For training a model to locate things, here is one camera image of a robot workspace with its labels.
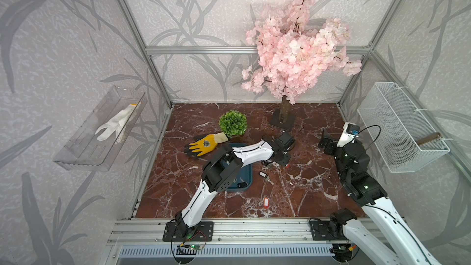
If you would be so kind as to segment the key with black tag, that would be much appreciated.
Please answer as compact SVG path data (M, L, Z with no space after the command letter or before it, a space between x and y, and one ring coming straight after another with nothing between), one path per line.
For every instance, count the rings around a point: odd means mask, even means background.
M259 175L266 181L269 182L271 185L274 185L273 181L270 179L269 175L260 171Z
M248 187L248 186L249 186L249 185L248 185L247 182L240 182L240 183L237 184L237 187L238 187L238 188L246 188L246 187Z

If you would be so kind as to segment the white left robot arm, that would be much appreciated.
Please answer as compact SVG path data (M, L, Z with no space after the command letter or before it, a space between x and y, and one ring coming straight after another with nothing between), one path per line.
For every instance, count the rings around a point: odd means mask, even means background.
M291 158L289 150L293 144L294 137L284 131L276 139L262 139L249 146L223 145L204 165L198 189L190 203L176 214L176 225L182 231L197 226L213 199L226 191L238 173L249 164L268 161L286 167Z

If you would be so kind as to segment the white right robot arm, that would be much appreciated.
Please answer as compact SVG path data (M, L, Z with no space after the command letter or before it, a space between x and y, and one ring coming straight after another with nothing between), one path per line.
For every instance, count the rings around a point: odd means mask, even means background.
M358 125L346 123L339 140L324 131L318 146L334 158L348 196L376 224L387 243L374 236L348 209L330 216L330 233L334 238L352 241L377 265L437 265L438 259L410 229L385 189L368 173L370 156L358 141L361 132Z

